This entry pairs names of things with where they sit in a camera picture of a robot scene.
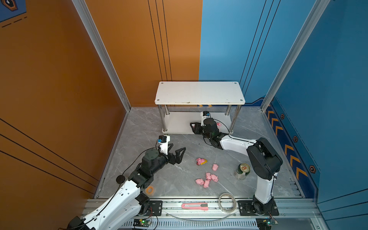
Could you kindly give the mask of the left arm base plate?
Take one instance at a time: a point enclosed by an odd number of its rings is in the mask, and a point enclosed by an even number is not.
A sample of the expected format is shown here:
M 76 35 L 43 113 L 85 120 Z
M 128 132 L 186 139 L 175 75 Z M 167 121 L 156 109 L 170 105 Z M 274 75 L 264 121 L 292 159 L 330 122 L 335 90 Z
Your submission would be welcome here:
M 139 216 L 149 216 L 153 213 L 154 216 L 161 216 L 163 210 L 163 201 L 162 200 L 150 200 L 143 204 L 140 209 Z

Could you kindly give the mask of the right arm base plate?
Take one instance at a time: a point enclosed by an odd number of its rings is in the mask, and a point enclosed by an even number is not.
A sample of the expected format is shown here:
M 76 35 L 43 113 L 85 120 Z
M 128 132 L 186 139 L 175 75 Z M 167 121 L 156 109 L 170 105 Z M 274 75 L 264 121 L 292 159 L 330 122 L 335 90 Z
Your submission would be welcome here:
M 259 201 L 240 200 L 237 202 L 241 216 L 279 216 L 278 207 L 274 199 L 262 204 Z

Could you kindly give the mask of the white two-tier shelf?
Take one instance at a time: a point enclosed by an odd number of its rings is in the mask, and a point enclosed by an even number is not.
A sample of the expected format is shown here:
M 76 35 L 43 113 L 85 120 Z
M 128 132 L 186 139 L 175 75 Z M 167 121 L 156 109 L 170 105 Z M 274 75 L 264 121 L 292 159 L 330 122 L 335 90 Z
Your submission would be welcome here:
M 204 120 L 203 111 L 174 112 L 169 105 L 199 106 L 204 111 L 215 105 L 226 106 L 225 112 L 210 112 L 210 117 L 221 123 L 220 131 L 232 134 L 245 98 L 236 81 L 161 81 L 155 104 L 164 134 L 193 134 L 189 124 Z

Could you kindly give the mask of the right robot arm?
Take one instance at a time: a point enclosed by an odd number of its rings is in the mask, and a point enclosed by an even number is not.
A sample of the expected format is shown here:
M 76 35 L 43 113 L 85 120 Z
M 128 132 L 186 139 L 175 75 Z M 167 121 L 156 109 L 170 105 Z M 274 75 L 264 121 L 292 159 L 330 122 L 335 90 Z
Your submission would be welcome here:
M 257 175 L 253 207 L 258 214 L 268 212 L 274 204 L 275 180 L 283 164 L 282 158 L 270 142 L 265 138 L 247 140 L 223 133 L 213 118 L 206 118 L 203 123 L 190 123 L 190 127 L 194 134 L 202 135 L 211 146 L 249 157 L 253 171 Z

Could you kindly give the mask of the pink yellow figure toy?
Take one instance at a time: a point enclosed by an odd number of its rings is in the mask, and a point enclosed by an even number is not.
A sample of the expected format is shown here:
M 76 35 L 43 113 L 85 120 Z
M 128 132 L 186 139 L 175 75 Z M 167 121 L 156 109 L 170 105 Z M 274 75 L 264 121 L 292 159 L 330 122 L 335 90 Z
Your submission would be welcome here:
M 196 164 L 197 165 L 204 165 L 204 164 L 206 164 L 208 161 L 206 160 L 206 159 L 204 159 L 204 158 L 197 158 L 196 159 Z

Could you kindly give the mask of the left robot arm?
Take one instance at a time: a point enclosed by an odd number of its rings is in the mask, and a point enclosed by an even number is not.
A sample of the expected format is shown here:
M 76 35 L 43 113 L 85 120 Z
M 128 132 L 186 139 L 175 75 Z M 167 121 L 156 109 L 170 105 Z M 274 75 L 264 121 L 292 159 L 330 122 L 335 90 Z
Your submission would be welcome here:
M 65 229 L 117 230 L 134 216 L 145 213 L 150 199 L 143 191 L 152 183 L 154 175 L 165 165 L 180 164 L 183 160 L 186 148 L 170 153 L 172 146 L 163 143 L 144 151 L 141 163 L 107 201 L 84 218 L 73 218 Z

